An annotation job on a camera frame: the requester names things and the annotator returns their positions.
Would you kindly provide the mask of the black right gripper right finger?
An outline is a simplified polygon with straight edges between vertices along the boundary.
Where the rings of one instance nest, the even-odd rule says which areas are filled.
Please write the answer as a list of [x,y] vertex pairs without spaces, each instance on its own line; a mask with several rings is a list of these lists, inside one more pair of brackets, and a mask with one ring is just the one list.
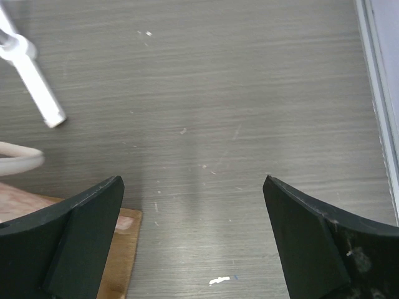
[[272,176],[262,190],[290,298],[398,298],[398,227]]

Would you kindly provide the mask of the burlap canvas tote bag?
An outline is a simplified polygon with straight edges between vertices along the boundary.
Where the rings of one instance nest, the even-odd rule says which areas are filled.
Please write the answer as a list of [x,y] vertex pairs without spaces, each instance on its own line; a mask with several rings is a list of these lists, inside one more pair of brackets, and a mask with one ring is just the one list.
[[[65,199],[25,192],[1,185],[1,224],[36,212]],[[110,250],[96,298],[125,298],[136,256],[140,211],[120,208]]]

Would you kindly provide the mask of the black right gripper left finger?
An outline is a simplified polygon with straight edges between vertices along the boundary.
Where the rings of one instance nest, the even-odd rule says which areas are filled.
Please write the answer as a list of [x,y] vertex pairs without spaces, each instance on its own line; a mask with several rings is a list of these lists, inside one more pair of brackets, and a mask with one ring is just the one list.
[[1,298],[96,298],[124,189],[110,177],[1,224]]

